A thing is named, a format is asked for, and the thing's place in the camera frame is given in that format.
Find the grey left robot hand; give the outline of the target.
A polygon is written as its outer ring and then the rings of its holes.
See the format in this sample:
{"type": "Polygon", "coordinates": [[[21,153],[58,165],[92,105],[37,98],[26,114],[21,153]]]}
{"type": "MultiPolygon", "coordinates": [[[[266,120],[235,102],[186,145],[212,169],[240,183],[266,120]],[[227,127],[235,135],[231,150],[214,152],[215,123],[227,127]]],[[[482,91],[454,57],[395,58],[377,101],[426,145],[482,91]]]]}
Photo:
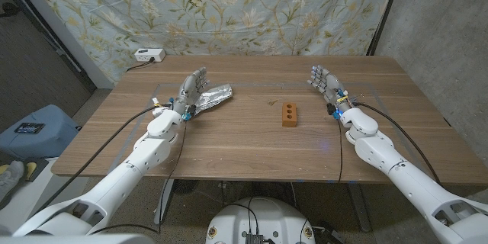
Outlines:
{"type": "Polygon", "coordinates": [[[207,69],[202,66],[188,75],[181,84],[173,102],[173,110],[183,115],[189,106],[196,104],[207,85],[207,69]]]}

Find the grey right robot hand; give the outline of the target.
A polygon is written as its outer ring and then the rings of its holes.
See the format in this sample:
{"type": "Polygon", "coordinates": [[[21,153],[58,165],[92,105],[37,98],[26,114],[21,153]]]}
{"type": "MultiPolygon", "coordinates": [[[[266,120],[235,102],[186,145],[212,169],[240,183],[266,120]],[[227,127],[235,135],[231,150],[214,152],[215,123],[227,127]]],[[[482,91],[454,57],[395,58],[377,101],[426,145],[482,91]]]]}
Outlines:
{"type": "Polygon", "coordinates": [[[344,85],[328,69],[321,65],[313,66],[307,83],[313,86],[325,101],[340,111],[352,108],[344,85]]]}

